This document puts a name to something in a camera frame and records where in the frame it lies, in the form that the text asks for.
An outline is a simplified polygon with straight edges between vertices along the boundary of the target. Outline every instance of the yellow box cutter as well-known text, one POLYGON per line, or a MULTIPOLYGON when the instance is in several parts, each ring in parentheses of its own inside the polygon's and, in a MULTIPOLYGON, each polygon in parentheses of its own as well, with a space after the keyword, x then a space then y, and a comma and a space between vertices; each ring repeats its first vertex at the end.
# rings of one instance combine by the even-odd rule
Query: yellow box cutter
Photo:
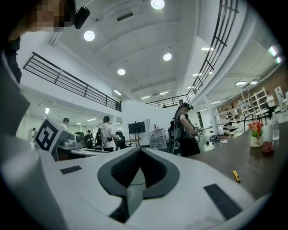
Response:
POLYGON ((238 174, 237 174, 237 172, 234 170, 233 171, 233 174, 234 174, 234 177, 235 177, 235 179, 236 179, 236 181, 238 182, 238 183, 240 183, 240 177, 238 176, 238 174))

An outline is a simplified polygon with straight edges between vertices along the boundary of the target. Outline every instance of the white vase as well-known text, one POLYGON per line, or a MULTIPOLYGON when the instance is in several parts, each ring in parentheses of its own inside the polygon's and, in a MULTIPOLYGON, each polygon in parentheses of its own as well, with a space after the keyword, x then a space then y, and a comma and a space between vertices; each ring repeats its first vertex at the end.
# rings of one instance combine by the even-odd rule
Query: white vase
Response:
POLYGON ((251 147, 257 148, 263 145, 263 136, 260 137, 251 137, 251 147))

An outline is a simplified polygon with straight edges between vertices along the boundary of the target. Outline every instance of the tv screen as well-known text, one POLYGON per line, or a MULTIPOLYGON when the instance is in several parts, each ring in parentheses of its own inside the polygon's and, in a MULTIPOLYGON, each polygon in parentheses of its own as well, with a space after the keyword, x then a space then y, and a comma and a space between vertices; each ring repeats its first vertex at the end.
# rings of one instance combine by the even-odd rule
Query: tv screen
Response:
POLYGON ((129 134, 134 134, 134 133, 144 133, 146 132, 145 130, 145 122, 138 122, 138 123, 132 123, 129 124, 129 134))

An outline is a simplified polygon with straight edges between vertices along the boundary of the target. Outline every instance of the black metal railing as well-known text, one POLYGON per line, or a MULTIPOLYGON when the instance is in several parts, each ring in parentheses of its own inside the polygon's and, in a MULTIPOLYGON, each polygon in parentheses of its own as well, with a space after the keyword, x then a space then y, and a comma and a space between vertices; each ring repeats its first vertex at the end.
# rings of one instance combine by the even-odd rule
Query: black metal railing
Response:
POLYGON ((32 52, 23 69, 61 88, 121 112, 121 103, 32 52))
POLYGON ((150 102, 147 104, 158 106, 158 107, 171 107, 171 106, 177 106, 179 105, 179 100, 182 100, 183 102, 189 102, 187 95, 177 96, 177 97, 171 97, 167 99, 158 100, 155 102, 150 102))
MULTIPOLYGON (((210 49, 208 51, 205 61, 188 94, 182 95, 181 97, 187 97, 188 101, 190 101, 203 86, 205 80, 209 76, 209 73, 214 70, 214 66, 217 63, 220 55, 222 54, 224 48, 227 47, 227 40, 237 13, 239 13, 238 0, 220 0, 214 36, 210 45, 210 48, 213 48, 213 50, 210 49)), ((158 102, 160 101, 150 102, 148 104, 157 106, 158 102)))

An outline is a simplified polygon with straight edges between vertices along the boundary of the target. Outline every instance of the gray tabletop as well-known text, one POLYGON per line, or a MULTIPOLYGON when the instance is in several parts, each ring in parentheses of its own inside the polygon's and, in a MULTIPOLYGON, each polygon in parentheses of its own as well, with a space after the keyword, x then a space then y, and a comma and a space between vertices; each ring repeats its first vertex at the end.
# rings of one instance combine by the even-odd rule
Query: gray tabletop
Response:
MULTIPOLYGON (((235 179, 232 171, 236 170, 240 184, 258 199, 272 191, 287 162, 288 122, 279 124, 279 129, 280 139, 274 141, 274 154, 270 157, 262 154, 262 148, 250 147, 251 136, 247 131, 227 144, 189 158, 207 163, 231 179, 235 179)), ((271 127, 264 126, 263 132, 264 141, 268 141, 271 127)))

